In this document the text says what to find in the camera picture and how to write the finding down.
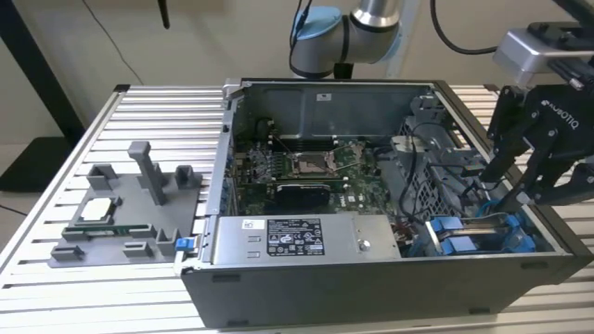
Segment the circuit board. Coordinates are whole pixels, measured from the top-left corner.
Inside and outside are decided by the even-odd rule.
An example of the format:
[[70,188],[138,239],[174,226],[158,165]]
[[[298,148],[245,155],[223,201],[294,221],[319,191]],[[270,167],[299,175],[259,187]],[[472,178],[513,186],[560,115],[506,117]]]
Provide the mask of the circuit board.
[[305,152],[273,150],[262,143],[242,143],[239,147],[243,151],[235,156],[239,215],[303,213],[303,208],[279,209],[275,198],[279,188],[299,186],[327,189],[330,193],[327,202],[307,207],[307,213],[358,212],[396,218],[382,171],[366,142],[341,140],[334,142],[333,150]]

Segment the aluminum table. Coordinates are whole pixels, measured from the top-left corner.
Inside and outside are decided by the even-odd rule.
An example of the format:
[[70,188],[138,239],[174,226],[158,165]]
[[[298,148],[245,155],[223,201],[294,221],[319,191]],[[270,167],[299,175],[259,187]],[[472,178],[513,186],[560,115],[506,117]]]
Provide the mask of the aluminum table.
[[[482,86],[453,89],[488,126],[497,92]],[[93,164],[111,163],[117,173],[139,172],[127,155],[134,140],[151,141],[151,158],[165,172],[173,172],[183,162],[205,175],[195,220],[197,228],[202,226],[222,100],[221,87],[133,86],[111,95],[0,254],[0,333],[218,333],[205,328],[173,264],[53,269],[46,260],[83,200],[90,186],[85,176]],[[528,157],[518,159],[521,169],[526,161]],[[556,209],[594,251],[594,200]],[[500,315],[257,331],[436,332],[594,333],[594,266],[561,285],[534,288]]]

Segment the open computer tower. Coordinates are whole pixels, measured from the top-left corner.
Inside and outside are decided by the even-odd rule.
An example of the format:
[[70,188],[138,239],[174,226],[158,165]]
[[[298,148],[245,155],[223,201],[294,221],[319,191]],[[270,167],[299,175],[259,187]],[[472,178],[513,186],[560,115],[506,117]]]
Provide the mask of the open computer tower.
[[490,142],[442,81],[243,79],[197,251],[178,261],[205,324],[494,314],[593,254],[550,207],[490,214]]

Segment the label sticker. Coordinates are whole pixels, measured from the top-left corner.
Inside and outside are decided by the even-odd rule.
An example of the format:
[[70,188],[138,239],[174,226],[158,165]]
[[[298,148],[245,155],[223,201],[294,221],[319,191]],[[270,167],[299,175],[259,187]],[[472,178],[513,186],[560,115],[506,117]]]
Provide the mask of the label sticker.
[[242,224],[243,230],[263,230],[265,220],[263,219],[245,219]]
[[331,101],[333,100],[333,94],[330,93],[322,93],[315,96],[315,101]]
[[325,236],[319,219],[269,219],[269,255],[325,254]]

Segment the floor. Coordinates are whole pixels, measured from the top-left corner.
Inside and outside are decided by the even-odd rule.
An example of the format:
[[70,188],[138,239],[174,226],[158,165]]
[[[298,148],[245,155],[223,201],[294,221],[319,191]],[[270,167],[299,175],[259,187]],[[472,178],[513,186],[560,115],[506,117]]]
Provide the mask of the floor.
[[[26,149],[27,144],[0,145],[0,173],[6,171],[12,161]],[[0,204],[28,213],[38,202],[42,193],[7,193],[0,191]],[[0,208],[0,251],[12,238],[24,217]]]

